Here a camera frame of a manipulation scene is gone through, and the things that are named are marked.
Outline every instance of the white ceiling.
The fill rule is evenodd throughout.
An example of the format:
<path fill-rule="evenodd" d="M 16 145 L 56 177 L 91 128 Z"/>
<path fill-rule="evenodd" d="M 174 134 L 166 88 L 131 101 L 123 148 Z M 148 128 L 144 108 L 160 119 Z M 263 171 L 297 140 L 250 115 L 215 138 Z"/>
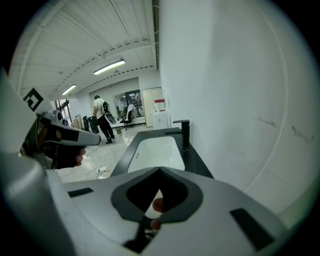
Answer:
<path fill-rule="evenodd" d="M 120 59 L 125 64 L 93 74 Z M 22 34 L 9 79 L 21 95 L 34 87 L 58 99 L 72 84 L 74 95 L 150 69 L 157 69 L 152 0 L 53 0 Z"/>

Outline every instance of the ceiling light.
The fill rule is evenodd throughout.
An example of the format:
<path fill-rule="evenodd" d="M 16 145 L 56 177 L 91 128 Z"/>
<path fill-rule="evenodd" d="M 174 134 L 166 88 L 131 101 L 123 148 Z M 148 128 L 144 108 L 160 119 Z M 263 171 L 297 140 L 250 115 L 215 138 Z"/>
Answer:
<path fill-rule="evenodd" d="M 125 60 L 124 60 L 124 59 L 121 59 L 121 60 L 118 60 L 118 61 L 116 61 L 116 62 L 114 62 L 114 63 L 111 63 L 111 64 L 109 64 L 109 65 L 106 65 L 106 66 L 104 66 L 104 67 L 102 67 L 102 68 L 99 68 L 98 70 L 94 71 L 93 73 L 94 73 L 95 75 L 98 75 L 98 74 L 100 74 L 100 73 L 102 73 L 102 72 L 104 72 L 104 71 L 107 71 L 107 70 L 109 70 L 109 69 L 112 69 L 112 68 L 114 68 L 114 67 L 117 67 L 117 66 L 122 65 L 122 64 L 125 64 L 125 63 L 126 63 Z"/>
<path fill-rule="evenodd" d="M 67 89 L 64 93 L 62 93 L 62 95 L 66 95 L 68 92 L 70 92 L 75 87 L 76 87 L 76 85 L 73 84 L 69 89 Z"/>

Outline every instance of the black countertop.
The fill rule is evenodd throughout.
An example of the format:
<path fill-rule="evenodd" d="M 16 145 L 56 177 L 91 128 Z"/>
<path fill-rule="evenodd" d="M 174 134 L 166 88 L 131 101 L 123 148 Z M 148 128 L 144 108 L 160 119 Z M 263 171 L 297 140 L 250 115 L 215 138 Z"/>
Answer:
<path fill-rule="evenodd" d="M 168 129 L 159 129 L 159 130 L 148 130 L 148 131 L 140 131 L 134 137 L 131 144 L 128 146 L 123 156 L 115 166 L 111 176 L 126 174 L 128 172 L 128 168 L 131 162 L 131 159 L 134 157 L 135 152 L 138 148 L 138 145 L 141 141 L 149 138 L 157 138 L 163 136 L 171 136 L 174 138 L 182 160 L 185 165 L 185 171 L 199 174 L 208 178 L 213 178 L 211 172 L 206 167 L 205 163 L 202 161 L 200 156 L 194 147 L 190 144 L 190 149 L 188 151 L 183 151 L 181 149 L 182 146 L 182 134 L 170 134 L 166 135 L 167 132 L 177 132 L 181 131 L 179 128 L 168 128 Z"/>

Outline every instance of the black faucet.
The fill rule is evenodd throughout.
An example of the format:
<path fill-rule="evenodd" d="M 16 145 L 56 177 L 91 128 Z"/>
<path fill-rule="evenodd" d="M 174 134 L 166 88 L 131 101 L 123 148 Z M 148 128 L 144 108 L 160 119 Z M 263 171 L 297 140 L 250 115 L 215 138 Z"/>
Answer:
<path fill-rule="evenodd" d="M 174 124 L 181 123 L 181 131 L 169 131 L 166 135 L 170 134 L 182 134 L 182 150 L 187 151 L 190 149 L 190 121 L 189 120 L 178 120 L 173 121 Z"/>

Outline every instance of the sink basin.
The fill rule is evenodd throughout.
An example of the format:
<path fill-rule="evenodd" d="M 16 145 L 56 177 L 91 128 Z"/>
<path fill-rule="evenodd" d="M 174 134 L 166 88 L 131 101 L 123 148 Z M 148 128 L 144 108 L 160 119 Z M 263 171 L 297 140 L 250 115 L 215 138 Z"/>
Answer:
<path fill-rule="evenodd" d="M 147 138 L 139 143 L 129 165 L 128 173 L 148 167 L 185 170 L 184 161 L 173 137 Z"/>

